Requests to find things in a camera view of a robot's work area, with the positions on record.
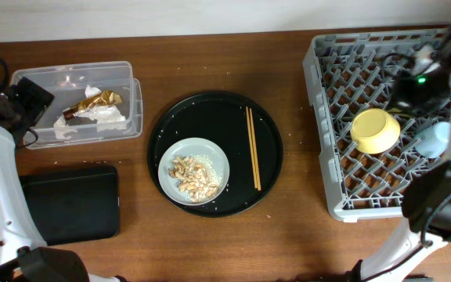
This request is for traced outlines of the white tissue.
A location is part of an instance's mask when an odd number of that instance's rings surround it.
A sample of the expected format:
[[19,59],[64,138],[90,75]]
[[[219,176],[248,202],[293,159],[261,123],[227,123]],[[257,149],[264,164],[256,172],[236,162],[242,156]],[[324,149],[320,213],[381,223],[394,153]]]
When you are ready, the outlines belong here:
[[[85,97],[87,99],[100,92],[102,92],[102,90],[88,85],[85,89]],[[77,118],[87,118],[90,121],[94,121],[97,124],[97,132],[106,130],[125,130],[127,128],[126,117],[121,114],[117,108],[117,104],[113,106],[93,107],[90,111],[77,116]],[[70,139],[70,136],[66,137],[67,133],[78,132],[77,129],[69,128],[63,115],[56,120],[53,128],[55,129],[57,139]]]

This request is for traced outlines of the food scraps and rice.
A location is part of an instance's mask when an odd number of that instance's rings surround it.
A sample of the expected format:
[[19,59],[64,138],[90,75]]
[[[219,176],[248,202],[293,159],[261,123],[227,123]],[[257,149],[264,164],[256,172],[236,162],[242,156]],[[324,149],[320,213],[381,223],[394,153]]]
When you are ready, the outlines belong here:
[[207,155],[175,156],[168,174],[177,179],[179,192],[193,204],[208,201],[218,194],[223,176]]

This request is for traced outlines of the gold coffee sachet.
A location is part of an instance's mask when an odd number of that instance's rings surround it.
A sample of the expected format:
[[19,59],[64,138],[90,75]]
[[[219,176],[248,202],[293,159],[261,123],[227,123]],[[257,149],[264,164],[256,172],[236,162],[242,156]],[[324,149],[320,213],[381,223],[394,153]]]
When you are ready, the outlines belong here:
[[123,103],[123,98],[110,90],[102,91],[94,96],[91,96],[67,109],[63,110],[63,117],[66,121],[76,118],[80,114],[90,111],[97,106],[113,106]]

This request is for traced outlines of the white cup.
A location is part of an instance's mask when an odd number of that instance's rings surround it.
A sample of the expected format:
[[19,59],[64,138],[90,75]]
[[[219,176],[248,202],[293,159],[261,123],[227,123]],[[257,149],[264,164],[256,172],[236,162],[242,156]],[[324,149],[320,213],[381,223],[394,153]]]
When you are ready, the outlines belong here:
[[423,46],[414,57],[413,75],[427,74],[440,67],[435,58],[435,50],[430,45]]

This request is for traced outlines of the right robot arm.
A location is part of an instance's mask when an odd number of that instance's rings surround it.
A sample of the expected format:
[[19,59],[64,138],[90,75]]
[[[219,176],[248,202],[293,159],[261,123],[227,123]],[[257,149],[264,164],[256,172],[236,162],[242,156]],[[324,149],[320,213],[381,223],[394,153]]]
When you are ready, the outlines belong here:
[[[407,117],[423,117],[450,101],[451,26],[442,43],[422,66],[411,59],[410,70],[394,76],[386,110]],[[346,281],[402,281],[431,253],[451,243],[451,129],[442,162],[413,180],[402,200],[397,229],[373,255],[360,259],[345,274]]]

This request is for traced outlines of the yellow bowl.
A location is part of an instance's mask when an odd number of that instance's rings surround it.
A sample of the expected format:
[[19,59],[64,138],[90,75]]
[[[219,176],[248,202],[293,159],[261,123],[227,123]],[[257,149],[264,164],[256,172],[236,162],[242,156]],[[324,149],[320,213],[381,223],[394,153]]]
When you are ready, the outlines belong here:
[[378,108],[357,114],[350,130],[356,149],[365,154],[380,154],[389,150],[399,139],[400,132],[399,122]]

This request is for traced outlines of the light blue cup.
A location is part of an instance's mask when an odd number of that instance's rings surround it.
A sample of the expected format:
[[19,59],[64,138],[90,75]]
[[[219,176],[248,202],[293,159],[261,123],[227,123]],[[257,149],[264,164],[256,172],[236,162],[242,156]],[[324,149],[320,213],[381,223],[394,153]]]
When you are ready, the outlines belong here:
[[437,158],[443,154],[449,143],[450,123],[440,121],[417,133],[420,142],[414,149],[427,158]]

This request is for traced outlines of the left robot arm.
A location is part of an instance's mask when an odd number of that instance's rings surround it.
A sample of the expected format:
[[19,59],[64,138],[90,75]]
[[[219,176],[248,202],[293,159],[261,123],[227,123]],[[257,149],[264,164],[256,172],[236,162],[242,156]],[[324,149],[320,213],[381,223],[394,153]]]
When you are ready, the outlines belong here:
[[19,176],[15,154],[53,100],[34,79],[0,78],[0,281],[94,281],[65,245],[119,231],[116,168]]

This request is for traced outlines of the grey plate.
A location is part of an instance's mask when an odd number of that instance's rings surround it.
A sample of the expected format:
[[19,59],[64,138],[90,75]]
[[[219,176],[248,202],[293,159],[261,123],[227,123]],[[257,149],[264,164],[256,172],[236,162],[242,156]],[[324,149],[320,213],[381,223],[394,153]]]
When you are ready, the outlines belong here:
[[[168,174],[168,169],[172,168],[173,165],[171,161],[175,156],[190,156],[190,155],[207,155],[213,161],[212,167],[218,171],[223,176],[222,184],[219,187],[218,194],[212,199],[201,202],[198,204],[193,204],[186,199],[186,194],[179,192],[177,185],[178,180],[172,178]],[[198,206],[212,202],[215,198],[222,193],[226,188],[226,184],[229,181],[230,167],[229,160],[225,152],[215,143],[207,139],[202,138],[188,138],[178,141],[176,144],[170,146],[167,151],[163,154],[158,165],[157,177],[158,182],[164,191],[164,193],[169,196],[173,201],[187,205],[187,206]]]

